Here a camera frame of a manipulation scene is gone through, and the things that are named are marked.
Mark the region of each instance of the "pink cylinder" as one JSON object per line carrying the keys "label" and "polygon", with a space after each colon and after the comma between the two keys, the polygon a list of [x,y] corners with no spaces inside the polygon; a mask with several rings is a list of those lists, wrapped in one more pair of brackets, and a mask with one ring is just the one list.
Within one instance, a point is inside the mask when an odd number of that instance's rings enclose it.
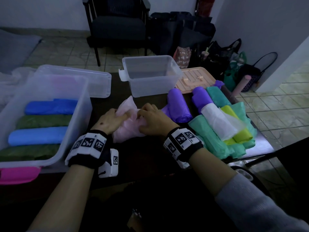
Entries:
{"label": "pink cylinder", "polygon": [[238,83],[236,88],[233,90],[232,95],[235,97],[245,88],[245,86],[248,84],[248,82],[251,80],[251,76],[245,75],[241,81]]}

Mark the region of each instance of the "plastic storage box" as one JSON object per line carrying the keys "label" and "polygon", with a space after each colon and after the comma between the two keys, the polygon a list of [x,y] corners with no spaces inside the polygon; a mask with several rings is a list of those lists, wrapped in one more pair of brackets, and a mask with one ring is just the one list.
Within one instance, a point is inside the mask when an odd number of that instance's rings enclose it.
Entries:
{"label": "plastic storage box", "polygon": [[119,70],[122,81],[129,81],[133,97],[168,93],[183,72],[169,55],[125,57],[124,70]]}
{"label": "plastic storage box", "polygon": [[30,78],[0,113],[0,150],[9,146],[8,136],[15,130],[17,120],[24,116],[25,106],[30,101],[64,98],[77,99],[78,103],[55,156],[48,160],[0,162],[0,169],[48,166],[62,160],[64,153],[72,147],[88,127],[92,105],[87,87],[88,78],[83,76],[41,75]]}
{"label": "plastic storage box", "polygon": [[112,75],[107,72],[53,65],[40,66],[35,75],[79,75],[89,79],[88,92],[92,98],[107,98],[111,94]]}

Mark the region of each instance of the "dark tabletop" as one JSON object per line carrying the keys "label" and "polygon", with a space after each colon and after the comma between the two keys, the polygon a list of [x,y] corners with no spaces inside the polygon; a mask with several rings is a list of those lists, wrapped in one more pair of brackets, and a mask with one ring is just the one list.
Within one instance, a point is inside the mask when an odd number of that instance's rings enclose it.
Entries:
{"label": "dark tabletop", "polygon": [[[232,104],[237,100],[230,95],[226,87],[222,87],[222,92]],[[89,122],[91,128],[98,118],[111,108],[118,108],[119,105],[131,95],[129,82],[122,82],[118,73],[112,73],[111,95],[108,98],[91,98],[92,114]],[[192,94],[184,94],[184,99],[193,117],[199,113],[191,102]],[[133,98],[138,108],[145,103],[155,104],[159,109],[167,104],[167,94]],[[99,179],[94,174],[91,189],[127,183],[142,179],[163,176],[167,174],[183,171],[176,161],[163,148],[163,137],[146,136],[133,138],[121,144],[114,144],[119,151],[119,172],[117,177]],[[247,150],[247,154],[242,159],[253,158],[273,152],[273,148],[258,132],[256,146]],[[232,158],[224,160],[228,163],[234,161]],[[9,204],[16,201],[25,201],[49,196],[56,187],[64,173],[40,174],[37,179],[30,183],[12,186],[0,186],[1,198],[0,205]]]}

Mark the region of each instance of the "chair cushion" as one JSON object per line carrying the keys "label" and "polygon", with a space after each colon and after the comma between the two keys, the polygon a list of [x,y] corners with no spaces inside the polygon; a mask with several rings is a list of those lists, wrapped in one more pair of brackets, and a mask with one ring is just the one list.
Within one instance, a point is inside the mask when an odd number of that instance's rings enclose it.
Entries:
{"label": "chair cushion", "polygon": [[120,16],[98,16],[92,22],[96,38],[145,40],[146,27],[141,19]]}

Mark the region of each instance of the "container lid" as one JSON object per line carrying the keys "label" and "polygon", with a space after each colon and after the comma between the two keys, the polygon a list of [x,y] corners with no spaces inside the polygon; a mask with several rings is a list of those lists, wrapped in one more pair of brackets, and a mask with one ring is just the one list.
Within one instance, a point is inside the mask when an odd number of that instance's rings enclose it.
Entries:
{"label": "container lid", "polygon": [[195,87],[202,86],[203,88],[213,86],[216,82],[215,78],[203,67],[194,67],[182,69],[183,76],[176,83],[176,88],[181,90],[181,93],[192,93]]}
{"label": "container lid", "polygon": [[108,72],[85,70],[73,67],[42,65],[36,75],[79,75],[89,79],[88,93],[92,98],[107,98],[111,94],[112,75]]}

